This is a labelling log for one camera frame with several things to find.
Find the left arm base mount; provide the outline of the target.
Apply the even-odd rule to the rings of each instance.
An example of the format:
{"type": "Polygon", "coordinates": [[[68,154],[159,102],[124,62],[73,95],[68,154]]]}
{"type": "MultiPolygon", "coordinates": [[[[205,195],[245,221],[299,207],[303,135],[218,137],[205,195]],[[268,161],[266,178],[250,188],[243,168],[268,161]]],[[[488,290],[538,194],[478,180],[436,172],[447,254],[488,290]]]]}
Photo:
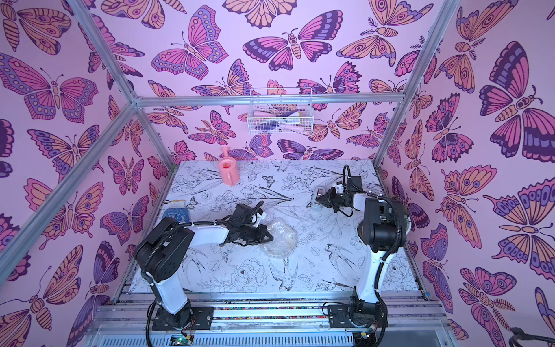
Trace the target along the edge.
{"type": "Polygon", "coordinates": [[[154,331],[209,331],[214,318],[214,307],[184,307],[176,314],[170,314],[163,307],[158,308],[153,320],[154,331]]]}

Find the clear bubble wrap sheet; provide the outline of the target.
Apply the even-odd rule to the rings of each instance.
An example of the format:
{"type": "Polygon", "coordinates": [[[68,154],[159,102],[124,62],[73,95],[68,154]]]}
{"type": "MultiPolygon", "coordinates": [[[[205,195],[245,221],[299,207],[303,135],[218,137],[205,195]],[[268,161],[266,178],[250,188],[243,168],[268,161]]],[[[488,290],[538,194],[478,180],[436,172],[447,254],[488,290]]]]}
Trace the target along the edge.
{"type": "Polygon", "coordinates": [[[298,246],[298,233],[282,218],[276,218],[268,226],[267,231],[273,236],[273,241],[264,243],[262,250],[268,257],[286,259],[294,253],[298,246]]]}

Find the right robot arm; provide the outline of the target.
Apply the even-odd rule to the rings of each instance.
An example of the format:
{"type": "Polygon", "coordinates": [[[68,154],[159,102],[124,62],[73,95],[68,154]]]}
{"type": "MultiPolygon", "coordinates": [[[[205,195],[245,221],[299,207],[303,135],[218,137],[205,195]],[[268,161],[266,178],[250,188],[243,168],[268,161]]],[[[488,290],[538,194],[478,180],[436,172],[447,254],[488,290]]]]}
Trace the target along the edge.
{"type": "Polygon", "coordinates": [[[335,212],[351,208],[363,213],[357,234],[366,246],[367,258],[363,274],[355,285],[355,298],[365,303],[377,303],[387,266],[393,255],[404,247],[411,228],[410,217],[402,202],[397,198],[335,185],[316,188],[313,203],[335,212]]]}

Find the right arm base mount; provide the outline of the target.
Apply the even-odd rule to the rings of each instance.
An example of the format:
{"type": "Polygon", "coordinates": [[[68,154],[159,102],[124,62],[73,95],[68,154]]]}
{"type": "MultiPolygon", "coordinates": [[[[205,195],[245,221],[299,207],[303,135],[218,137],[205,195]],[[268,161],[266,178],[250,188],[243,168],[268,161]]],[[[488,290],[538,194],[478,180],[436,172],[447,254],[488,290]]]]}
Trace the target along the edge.
{"type": "Polygon", "coordinates": [[[380,303],[344,304],[325,302],[322,313],[331,328],[388,328],[387,314],[380,303]]]}

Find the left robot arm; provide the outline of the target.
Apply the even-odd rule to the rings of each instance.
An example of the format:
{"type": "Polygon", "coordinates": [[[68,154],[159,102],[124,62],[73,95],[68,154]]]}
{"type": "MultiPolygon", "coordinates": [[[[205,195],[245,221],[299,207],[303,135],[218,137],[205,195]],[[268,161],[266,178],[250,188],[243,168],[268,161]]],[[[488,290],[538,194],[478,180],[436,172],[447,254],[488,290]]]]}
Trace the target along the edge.
{"type": "Polygon", "coordinates": [[[272,242],[274,236],[262,224],[263,214],[230,217],[214,222],[180,223],[163,218],[137,246],[133,258],[156,303],[170,315],[180,315],[189,303],[178,270],[192,247],[205,244],[238,244],[242,247],[272,242]]]}

